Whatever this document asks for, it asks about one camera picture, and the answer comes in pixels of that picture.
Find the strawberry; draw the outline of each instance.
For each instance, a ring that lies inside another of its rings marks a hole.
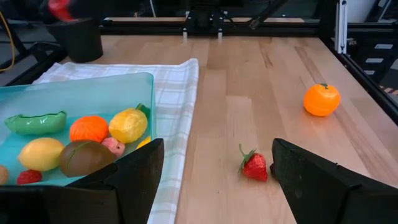
[[[36,170],[27,170],[21,172],[17,178],[17,184],[31,184],[40,182],[42,180],[42,173]]]
[[[239,150],[243,155],[243,161],[239,172],[242,172],[248,178],[260,180],[266,182],[268,179],[266,160],[264,156],[256,153],[256,150],[251,150],[249,154],[245,154],[242,151],[242,145],[239,144]]]

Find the cable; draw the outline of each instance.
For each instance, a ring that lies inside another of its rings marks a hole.
[[[12,60],[11,60],[10,66],[8,66],[7,68],[0,68],[0,72],[5,72],[5,71],[11,69],[15,64],[15,48],[14,48],[14,41],[11,36],[10,28],[8,27],[6,18],[4,18],[1,11],[0,11],[0,18],[1,18],[2,22],[4,23],[4,27],[6,28],[6,32],[8,34],[8,37],[10,38],[11,52],[12,52]]]
[[[154,4],[152,3],[152,0],[149,0],[149,3],[150,3],[150,8],[152,9],[152,13],[153,13],[154,17],[156,17],[155,8],[154,8]]]

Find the red object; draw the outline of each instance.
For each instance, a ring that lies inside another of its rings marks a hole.
[[[62,21],[73,21],[74,18],[69,13],[69,0],[49,0],[50,12]]]
[[[266,160],[261,154],[255,153],[256,150],[251,150],[249,154],[242,151],[242,145],[239,144],[239,150],[243,155],[243,161],[239,171],[248,178],[266,182],[268,179]]]
[[[107,136],[108,124],[104,118],[97,115],[79,118],[70,126],[71,141],[92,140],[101,143]]]
[[[32,184],[42,181],[42,173],[36,170],[27,170],[19,174],[17,184]]]

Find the yellow cable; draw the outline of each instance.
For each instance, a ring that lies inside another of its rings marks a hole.
[[[4,71],[7,71],[7,70],[11,69],[14,66],[14,64],[15,64],[15,48],[14,48],[14,41],[12,40],[12,37],[11,37],[10,28],[8,27],[7,22],[6,22],[6,18],[4,18],[3,14],[1,13],[1,11],[0,11],[0,18],[1,18],[2,22],[4,23],[4,26],[6,28],[8,37],[10,38],[11,52],[12,52],[12,60],[11,60],[10,66],[8,66],[7,68],[1,68],[0,69],[0,72],[4,72]]]

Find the black pot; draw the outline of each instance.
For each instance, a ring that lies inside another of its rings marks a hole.
[[[94,19],[56,22],[46,28],[76,63],[92,62],[103,55],[100,28]]]

